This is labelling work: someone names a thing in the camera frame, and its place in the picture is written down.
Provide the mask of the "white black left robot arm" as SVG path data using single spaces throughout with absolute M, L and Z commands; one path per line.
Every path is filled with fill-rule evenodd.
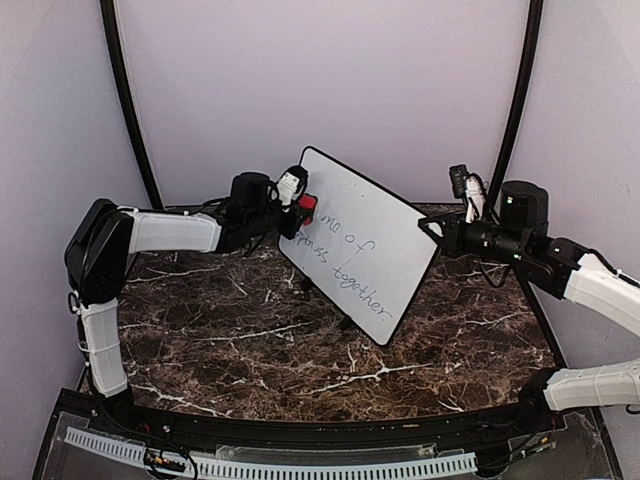
M 79 318 L 79 340 L 97 392 L 111 398 L 101 417 L 120 436 L 141 427 L 140 412 L 124 399 L 128 378 L 121 355 L 118 306 L 136 256 L 190 251 L 228 254 L 252 252 L 262 238 L 291 240 L 311 223 L 318 200 L 304 194 L 285 205 L 261 207 L 215 199 L 196 209 L 156 211 L 119 206 L 106 198 L 93 202 L 64 253 L 70 311 Z

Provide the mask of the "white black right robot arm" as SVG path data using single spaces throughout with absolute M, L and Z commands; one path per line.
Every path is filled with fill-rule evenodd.
M 566 306 L 638 337 L 638 280 L 614 267 L 597 249 L 550 236 L 545 189 L 528 181 L 507 181 L 500 188 L 500 205 L 494 207 L 478 175 L 454 168 L 451 183 L 463 212 L 418 222 L 444 255 L 475 255 L 500 263 Z M 534 432 L 550 413 L 574 408 L 622 406 L 636 414 L 639 358 L 543 369 L 520 390 L 518 403 L 510 424 L 521 434 Z

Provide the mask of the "white whiteboard black frame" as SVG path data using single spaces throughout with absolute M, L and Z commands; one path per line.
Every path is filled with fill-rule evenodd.
M 300 164 L 312 222 L 280 252 L 376 344 L 390 342 L 437 255 L 423 213 L 344 163 L 308 146 Z

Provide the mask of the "red bone-shaped eraser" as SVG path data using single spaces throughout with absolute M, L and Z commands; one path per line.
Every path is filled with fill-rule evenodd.
M 302 212 L 303 224 L 309 225 L 314 218 L 315 210 L 318 205 L 318 198 L 314 195 L 303 194 L 298 201 Z

